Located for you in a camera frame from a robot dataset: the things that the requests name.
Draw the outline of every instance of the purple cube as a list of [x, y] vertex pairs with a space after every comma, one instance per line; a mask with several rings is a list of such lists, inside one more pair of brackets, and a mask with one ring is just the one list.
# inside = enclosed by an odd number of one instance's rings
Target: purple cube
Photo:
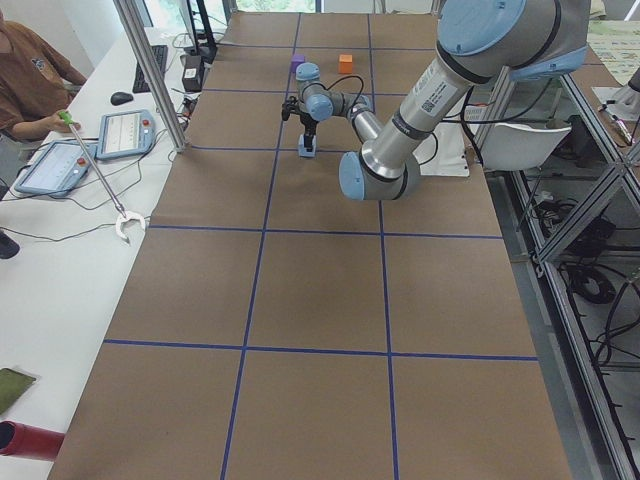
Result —
[[301, 53], [294, 53], [293, 57], [291, 57], [291, 73], [296, 73], [298, 65], [303, 64], [304, 62], [306, 62], [304, 55]]

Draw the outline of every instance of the person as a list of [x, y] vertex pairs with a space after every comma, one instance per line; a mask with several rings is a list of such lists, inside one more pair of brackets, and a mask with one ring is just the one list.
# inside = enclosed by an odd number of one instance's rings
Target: person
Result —
[[0, 131], [17, 140], [69, 132], [58, 115], [73, 98], [63, 79], [78, 86], [86, 81], [38, 34], [5, 21], [0, 10]]

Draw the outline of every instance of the reach grabber tool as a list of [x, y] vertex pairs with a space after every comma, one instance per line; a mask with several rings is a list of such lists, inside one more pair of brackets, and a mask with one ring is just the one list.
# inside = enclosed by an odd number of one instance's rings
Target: reach grabber tool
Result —
[[89, 161], [89, 163], [91, 164], [91, 166], [95, 170], [96, 174], [98, 175], [98, 178], [100, 179], [100, 182], [102, 182], [102, 185], [104, 186], [105, 190], [107, 191], [107, 193], [111, 197], [111, 201], [113, 202], [114, 206], [116, 207], [116, 210], [119, 213], [118, 219], [116, 220], [116, 234], [122, 240], [124, 240], [125, 242], [129, 243], [129, 237], [127, 237], [127, 235], [123, 231], [124, 224], [127, 223], [127, 222], [130, 222], [130, 221], [137, 221], [137, 222], [140, 222], [140, 226], [144, 230], [146, 228], [146, 222], [145, 222], [144, 217], [142, 215], [140, 215], [139, 213], [135, 213], [135, 212], [131, 212], [129, 210], [126, 210], [124, 208], [124, 205], [122, 205], [120, 200], [118, 200], [118, 197], [116, 196], [116, 194], [114, 193], [113, 189], [109, 185], [109, 182], [107, 182], [106, 177], [102, 174], [102, 172], [98, 168], [98, 164], [96, 163], [95, 159], [93, 158], [93, 156], [89, 152], [89, 149], [87, 148], [86, 144], [84, 143], [84, 140], [82, 140], [82, 138], [80, 137], [80, 134], [78, 133], [78, 130], [76, 129], [76, 127], [74, 125], [74, 121], [71, 118], [71, 114], [69, 112], [60, 112], [59, 115], [60, 115], [60, 118], [64, 121], [64, 123], [66, 123], [69, 126], [69, 129], [71, 130], [71, 133], [73, 133], [73, 136], [75, 137], [76, 141], [78, 142], [78, 145], [80, 145], [80, 148], [82, 148], [82, 151], [84, 152], [85, 157], [87, 157], [87, 160]]

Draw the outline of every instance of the label sticker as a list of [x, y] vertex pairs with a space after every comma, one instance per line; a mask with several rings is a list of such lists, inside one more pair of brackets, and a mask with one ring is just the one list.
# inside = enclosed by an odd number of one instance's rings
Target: label sticker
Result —
[[440, 69], [435, 64], [429, 65], [413, 87], [418, 107], [432, 117], [435, 117], [458, 91], [455, 85], [447, 82], [444, 74], [438, 75], [439, 73]]

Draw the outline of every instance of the tablet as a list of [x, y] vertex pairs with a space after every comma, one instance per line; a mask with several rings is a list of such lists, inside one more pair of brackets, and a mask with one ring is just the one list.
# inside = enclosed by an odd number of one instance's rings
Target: tablet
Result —
[[155, 127], [148, 110], [104, 115], [100, 122], [96, 158], [110, 160], [142, 155], [153, 147]]
[[[95, 144], [88, 144], [87, 149], [95, 156]], [[87, 173], [90, 165], [77, 142], [54, 141], [16, 180], [13, 188], [20, 193], [64, 197]]]

